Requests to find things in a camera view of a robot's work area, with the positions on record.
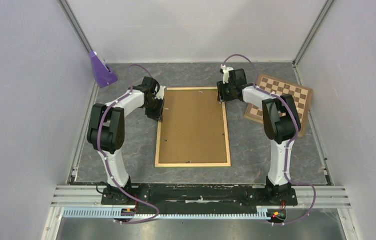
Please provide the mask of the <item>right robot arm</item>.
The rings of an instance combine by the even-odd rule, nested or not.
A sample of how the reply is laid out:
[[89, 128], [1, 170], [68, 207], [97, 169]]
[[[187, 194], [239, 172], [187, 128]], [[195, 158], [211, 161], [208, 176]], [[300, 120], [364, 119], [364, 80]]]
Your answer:
[[242, 68], [221, 65], [220, 73], [223, 78], [217, 82], [219, 102], [240, 100], [262, 110], [264, 132], [271, 143], [271, 166], [264, 196], [267, 202], [277, 204], [292, 189], [290, 157], [301, 127], [293, 96], [270, 93], [253, 83], [247, 83]]

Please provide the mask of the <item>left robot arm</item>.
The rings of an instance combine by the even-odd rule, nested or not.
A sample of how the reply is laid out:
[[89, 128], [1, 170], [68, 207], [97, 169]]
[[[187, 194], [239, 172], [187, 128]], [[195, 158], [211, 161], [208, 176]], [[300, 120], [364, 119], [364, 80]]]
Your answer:
[[133, 197], [121, 152], [125, 118], [135, 109], [144, 109], [148, 118], [161, 122], [165, 89], [156, 79], [146, 76], [140, 85], [130, 87], [117, 99], [92, 106], [87, 141], [100, 155], [106, 170], [107, 185], [103, 194], [121, 204], [129, 203]]

